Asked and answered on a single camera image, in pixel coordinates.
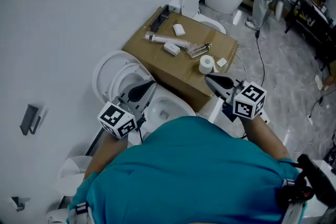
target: white cable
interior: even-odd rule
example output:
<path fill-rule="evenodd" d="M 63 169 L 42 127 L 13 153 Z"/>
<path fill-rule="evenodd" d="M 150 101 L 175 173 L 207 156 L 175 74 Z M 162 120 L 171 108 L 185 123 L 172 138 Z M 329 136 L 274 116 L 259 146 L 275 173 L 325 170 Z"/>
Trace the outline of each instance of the white cable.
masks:
<path fill-rule="evenodd" d="M 247 80 L 247 71 L 246 71 L 246 67 L 245 67 L 245 65 L 244 65 L 244 63 L 243 63 L 243 61 L 242 61 L 242 59 L 240 58 L 240 56 L 238 55 L 238 54 L 236 54 L 237 55 L 237 57 L 240 59 L 240 62 L 241 62 L 241 64 L 243 65 L 243 67 L 244 67 L 244 69 L 245 69 L 245 78 L 246 78 L 246 80 Z"/>

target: clear plastic bottle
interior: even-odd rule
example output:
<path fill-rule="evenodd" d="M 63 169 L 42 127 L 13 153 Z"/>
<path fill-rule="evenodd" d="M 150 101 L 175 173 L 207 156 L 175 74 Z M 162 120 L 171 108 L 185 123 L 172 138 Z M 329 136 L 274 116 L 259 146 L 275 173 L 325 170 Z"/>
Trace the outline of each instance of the clear plastic bottle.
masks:
<path fill-rule="evenodd" d="M 191 58 L 195 58 L 211 50 L 211 46 L 212 46 L 211 43 L 206 43 L 204 45 L 200 45 L 197 47 L 189 47 L 187 52 Z"/>

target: black wall bracket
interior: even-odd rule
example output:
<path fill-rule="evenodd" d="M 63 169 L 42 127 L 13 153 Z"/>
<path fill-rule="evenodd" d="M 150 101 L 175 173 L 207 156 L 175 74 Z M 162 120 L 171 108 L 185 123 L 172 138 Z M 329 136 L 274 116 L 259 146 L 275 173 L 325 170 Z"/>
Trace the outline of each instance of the black wall bracket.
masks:
<path fill-rule="evenodd" d="M 32 130 L 32 124 L 34 122 L 34 118 L 37 114 L 38 108 L 32 105 L 28 105 L 28 108 L 26 110 L 26 113 L 23 117 L 22 123 L 20 125 L 20 129 L 22 131 L 23 135 L 27 135 L 28 132 L 31 134 L 35 134 L 36 129 L 38 127 L 38 124 L 40 123 L 41 117 L 39 116 L 36 120 L 36 124 L 34 126 L 34 129 Z"/>

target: fiducial marker cube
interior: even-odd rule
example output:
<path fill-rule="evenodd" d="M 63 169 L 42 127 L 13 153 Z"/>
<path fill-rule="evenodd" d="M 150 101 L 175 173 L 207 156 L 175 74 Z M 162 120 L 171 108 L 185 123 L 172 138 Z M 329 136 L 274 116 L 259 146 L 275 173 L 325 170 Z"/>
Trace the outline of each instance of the fiducial marker cube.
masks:
<path fill-rule="evenodd" d="M 134 115 L 111 102 L 105 104 L 97 118 L 107 132 L 119 139 L 137 128 Z"/>
<path fill-rule="evenodd" d="M 254 119 L 264 107 L 266 91 L 258 84 L 251 82 L 233 99 L 233 114 L 247 119 Z"/>

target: toilet lid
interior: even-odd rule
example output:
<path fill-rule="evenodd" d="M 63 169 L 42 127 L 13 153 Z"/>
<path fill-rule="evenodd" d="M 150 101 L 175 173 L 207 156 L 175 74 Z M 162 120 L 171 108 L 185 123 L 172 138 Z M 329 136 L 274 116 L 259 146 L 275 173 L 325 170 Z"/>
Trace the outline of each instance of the toilet lid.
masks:
<path fill-rule="evenodd" d="M 124 66 L 131 63 L 136 63 L 145 69 L 137 58 L 122 50 L 115 50 L 105 55 L 99 61 L 93 72 L 92 89 L 94 94 L 103 104 L 109 100 L 108 91 L 111 81 L 114 80 Z"/>
<path fill-rule="evenodd" d="M 126 86 L 152 78 L 150 73 L 142 65 L 138 63 L 130 63 L 122 67 L 109 86 L 109 101 L 111 102 L 116 96 L 126 88 Z"/>
<path fill-rule="evenodd" d="M 181 14 L 188 18 L 194 17 L 198 12 L 198 0 L 182 0 Z"/>

